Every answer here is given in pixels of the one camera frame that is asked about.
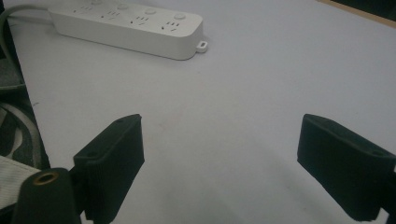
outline power cord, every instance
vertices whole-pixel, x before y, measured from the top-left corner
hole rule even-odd
[[[18,85],[0,87],[0,94],[7,93],[10,91],[17,91],[17,90],[25,88],[25,84],[23,83],[23,77],[22,77],[21,71],[20,71],[19,67],[17,66],[17,63],[14,61],[11,54],[9,53],[9,49],[6,44],[6,39],[4,37],[4,26],[6,24],[6,21],[7,21],[7,18],[9,15],[11,15],[12,13],[14,13],[16,11],[28,10],[28,9],[47,10],[48,7],[40,6],[40,5],[32,5],[32,4],[18,5],[15,7],[7,8],[0,15],[0,47],[1,47],[2,51],[4,52],[4,54],[6,55],[8,63],[11,65],[12,69],[18,75],[18,77],[20,78],[20,81],[21,81],[21,84],[18,84]]]

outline power strip switch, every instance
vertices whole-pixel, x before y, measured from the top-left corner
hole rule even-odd
[[[202,17],[120,0],[63,0],[49,8],[61,35],[175,60],[206,52]]]

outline power strip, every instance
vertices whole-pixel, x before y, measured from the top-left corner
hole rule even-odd
[[[120,0],[63,0],[49,14],[61,35],[175,60],[206,52],[202,17]]]

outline screw hole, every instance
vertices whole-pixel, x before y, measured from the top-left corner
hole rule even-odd
[[[59,174],[56,172],[48,172],[48,173],[44,173],[38,177],[35,178],[35,180],[33,181],[34,185],[46,185],[54,180],[56,180],[58,178]]]

